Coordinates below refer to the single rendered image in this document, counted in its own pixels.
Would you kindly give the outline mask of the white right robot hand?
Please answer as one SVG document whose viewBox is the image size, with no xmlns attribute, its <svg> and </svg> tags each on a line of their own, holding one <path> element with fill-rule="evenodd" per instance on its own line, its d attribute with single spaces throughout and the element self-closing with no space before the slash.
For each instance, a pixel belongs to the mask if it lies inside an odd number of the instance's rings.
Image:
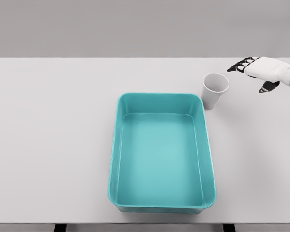
<svg viewBox="0 0 290 232">
<path fill-rule="evenodd" d="M 282 61 L 268 57 L 247 57 L 235 63 L 227 72 L 240 72 L 251 78 L 264 81 L 259 93 L 273 91 L 280 85 L 277 69 L 283 65 Z"/>
</svg>

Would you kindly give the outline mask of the white paper cup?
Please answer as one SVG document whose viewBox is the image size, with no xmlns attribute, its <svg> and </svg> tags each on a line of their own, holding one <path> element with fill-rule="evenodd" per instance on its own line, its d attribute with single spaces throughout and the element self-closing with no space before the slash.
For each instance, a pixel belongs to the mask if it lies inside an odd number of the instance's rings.
<svg viewBox="0 0 290 232">
<path fill-rule="evenodd" d="M 203 78 L 202 101 L 205 110 L 212 110 L 221 96 L 229 89 L 229 80 L 218 73 L 210 73 Z"/>
</svg>

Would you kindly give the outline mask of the teal rectangular plastic basket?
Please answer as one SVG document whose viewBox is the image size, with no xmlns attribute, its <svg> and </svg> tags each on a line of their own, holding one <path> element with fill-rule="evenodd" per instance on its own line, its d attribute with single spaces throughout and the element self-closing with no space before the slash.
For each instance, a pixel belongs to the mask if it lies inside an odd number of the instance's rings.
<svg viewBox="0 0 290 232">
<path fill-rule="evenodd" d="M 108 197 L 127 213 L 198 214 L 216 202 L 199 96 L 125 93 L 118 98 Z"/>
</svg>

